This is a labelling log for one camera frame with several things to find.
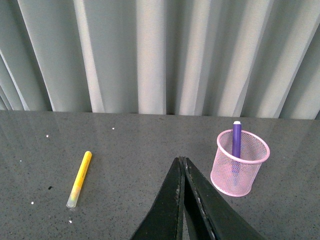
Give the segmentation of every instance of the curtain fold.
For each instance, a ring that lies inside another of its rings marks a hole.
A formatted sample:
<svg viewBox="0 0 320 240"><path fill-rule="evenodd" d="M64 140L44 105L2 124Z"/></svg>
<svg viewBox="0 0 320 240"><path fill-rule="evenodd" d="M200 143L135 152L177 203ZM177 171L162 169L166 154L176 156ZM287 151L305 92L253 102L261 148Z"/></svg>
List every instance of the curtain fold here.
<svg viewBox="0 0 320 240"><path fill-rule="evenodd" d="M319 0L3 0L0 21L0 110L319 118Z"/></svg>

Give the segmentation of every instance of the gray countertop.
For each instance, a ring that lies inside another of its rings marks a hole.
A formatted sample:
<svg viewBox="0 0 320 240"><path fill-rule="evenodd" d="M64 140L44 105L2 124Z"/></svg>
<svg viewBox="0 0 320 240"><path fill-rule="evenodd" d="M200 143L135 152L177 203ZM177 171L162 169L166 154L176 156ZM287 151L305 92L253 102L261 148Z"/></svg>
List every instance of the gray countertop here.
<svg viewBox="0 0 320 240"><path fill-rule="evenodd" d="M210 179L217 136L235 119L0 111L0 239L129 239L175 157ZM237 120L271 155L247 196L221 195L268 239L319 239L320 121ZM93 157L70 211L85 151Z"/></svg>

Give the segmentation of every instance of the pink mesh pencil holder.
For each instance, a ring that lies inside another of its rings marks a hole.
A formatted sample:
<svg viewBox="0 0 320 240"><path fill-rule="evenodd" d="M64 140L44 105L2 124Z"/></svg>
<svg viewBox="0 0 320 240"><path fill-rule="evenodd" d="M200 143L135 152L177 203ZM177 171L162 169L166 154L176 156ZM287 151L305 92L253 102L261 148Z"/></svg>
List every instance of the pink mesh pencil holder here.
<svg viewBox="0 0 320 240"><path fill-rule="evenodd" d="M238 158L232 156L232 140L232 129L217 137L218 149L210 177L222 193L242 197L250 192L261 164L270 156L270 149L260 137L242 130L241 158Z"/></svg>

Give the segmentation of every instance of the marker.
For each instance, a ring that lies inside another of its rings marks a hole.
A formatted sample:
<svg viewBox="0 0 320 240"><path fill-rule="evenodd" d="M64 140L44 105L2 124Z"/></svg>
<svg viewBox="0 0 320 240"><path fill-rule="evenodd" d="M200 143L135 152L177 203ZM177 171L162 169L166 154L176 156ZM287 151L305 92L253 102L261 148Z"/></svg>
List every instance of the marker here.
<svg viewBox="0 0 320 240"><path fill-rule="evenodd" d="M66 206L68 208L74 208L77 205L78 197L82 188L82 184L84 183L84 180L86 178L86 173L89 167L89 163L92 157L92 153L90 151L86 151L82 163L80 165L78 174L76 175L68 202L66 203Z"/></svg>
<svg viewBox="0 0 320 240"><path fill-rule="evenodd" d="M232 155L240 158L241 157L241 122L235 121L233 123L233 131L232 131ZM233 161L232 164L232 173L238 176L240 171L240 163L237 161ZM237 185L237 177L234 179L234 185Z"/></svg>
<svg viewBox="0 0 320 240"><path fill-rule="evenodd" d="M233 123L232 155L237 158L241 157L241 122L240 121L235 121Z"/></svg>

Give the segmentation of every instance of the purple marker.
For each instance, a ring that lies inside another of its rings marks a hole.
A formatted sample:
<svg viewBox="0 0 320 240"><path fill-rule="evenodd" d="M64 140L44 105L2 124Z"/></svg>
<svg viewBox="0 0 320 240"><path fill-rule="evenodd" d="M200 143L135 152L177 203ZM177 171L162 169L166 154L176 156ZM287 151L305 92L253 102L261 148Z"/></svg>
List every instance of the purple marker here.
<svg viewBox="0 0 320 240"><path fill-rule="evenodd" d="M233 132L232 132L232 155L240 158L241 157L241 122L235 121L233 123ZM240 163L233 161L232 164L232 173L238 175L240 171ZM238 184L238 178L234 179L234 185Z"/></svg>
<svg viewBox="0 0 320 240"><path fill-rule="evenodd" d="M232 155L237 158L240 158L241 156L241 122L240 121L235 121L233 123Z"/></svg>

